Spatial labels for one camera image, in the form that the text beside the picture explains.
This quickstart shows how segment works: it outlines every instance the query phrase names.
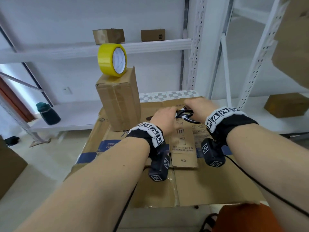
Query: tape roll inner core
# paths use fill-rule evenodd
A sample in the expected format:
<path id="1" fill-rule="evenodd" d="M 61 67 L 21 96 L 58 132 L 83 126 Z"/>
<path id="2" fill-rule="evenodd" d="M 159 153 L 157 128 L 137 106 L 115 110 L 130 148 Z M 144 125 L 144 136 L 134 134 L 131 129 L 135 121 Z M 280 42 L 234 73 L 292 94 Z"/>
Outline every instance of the tape roll inner core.
<path id="1" fill-rule="evenodd" d="M 126 57 L 123 50 L 119 47 L 117 47 L 113 52 L 113 66 L 114 70 L 121 74 L 126 66 Z"/>

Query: black sandal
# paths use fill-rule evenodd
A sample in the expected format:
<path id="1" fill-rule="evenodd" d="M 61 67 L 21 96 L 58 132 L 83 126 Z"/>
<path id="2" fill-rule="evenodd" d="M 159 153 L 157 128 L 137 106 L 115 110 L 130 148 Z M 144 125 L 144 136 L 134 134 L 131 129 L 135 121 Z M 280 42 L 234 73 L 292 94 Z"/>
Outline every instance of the black sandal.
<path id="1" fill-rule="evenodd" d="M 205 221 L 204 221 L 204 223 L 203 223 L 203 225 L 202 225 L 202 227 L 200 229 L 200 232 L 211 232 L 212 228 L 216 224 L 217 217 L 218 217 L 218 213 L 211 213 L 211 214 L 209 214 L 206 217 L 206 219 L 205 219 Z"/>

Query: patterned tablecloth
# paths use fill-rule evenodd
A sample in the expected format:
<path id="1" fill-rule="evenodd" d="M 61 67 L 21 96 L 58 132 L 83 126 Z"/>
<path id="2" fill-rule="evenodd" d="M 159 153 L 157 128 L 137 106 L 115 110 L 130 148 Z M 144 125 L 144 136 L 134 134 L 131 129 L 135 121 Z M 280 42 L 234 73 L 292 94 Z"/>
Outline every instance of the patterned tablecloth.
<path id="1" fill-rule="evenodd" d="M 142 102 L 161 102 L 164 100 L 172 100 L 177 98 L 191 98 L 199 97 L 199 94 L 194 90 L 180 90 L 169 92 L 156 92 L 156 93 L 140 93 L 139 100 Z"/>

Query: person's left arm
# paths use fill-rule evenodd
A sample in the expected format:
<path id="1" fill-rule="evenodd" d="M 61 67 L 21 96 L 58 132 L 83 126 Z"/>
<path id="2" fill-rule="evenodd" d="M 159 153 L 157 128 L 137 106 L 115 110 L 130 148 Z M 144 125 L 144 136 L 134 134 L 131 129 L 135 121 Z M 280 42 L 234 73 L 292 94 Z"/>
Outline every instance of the person's left arm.
<path id="1" fill-rule="evenodd" d="M 161 109 L 150 123 L 168 136 L 175 114 Z M 126 137 L 65 180 L 17 231 L 112 231 L 149 152 L 145 139 Z"/>

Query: black and white scissors handle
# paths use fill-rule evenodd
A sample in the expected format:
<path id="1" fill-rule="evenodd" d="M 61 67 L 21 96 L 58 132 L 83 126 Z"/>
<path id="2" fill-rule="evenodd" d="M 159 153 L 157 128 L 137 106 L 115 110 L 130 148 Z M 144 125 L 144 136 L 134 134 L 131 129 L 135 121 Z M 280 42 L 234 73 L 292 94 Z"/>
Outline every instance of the black and white scissors handle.
<path id="1" fill-rule="evenodd" d="M 183 107 L 182 109 L 176 111 L 176 119 L 182 118 L 185 121 L 188 121 L 190 123 L 193 124 L 200 124 L 199 122 L 195 121 L 195 120 L 191 120 L 191 116 L 193 116 L 193 110 L 192 109 L 188 109 L 186 107 Z"/>

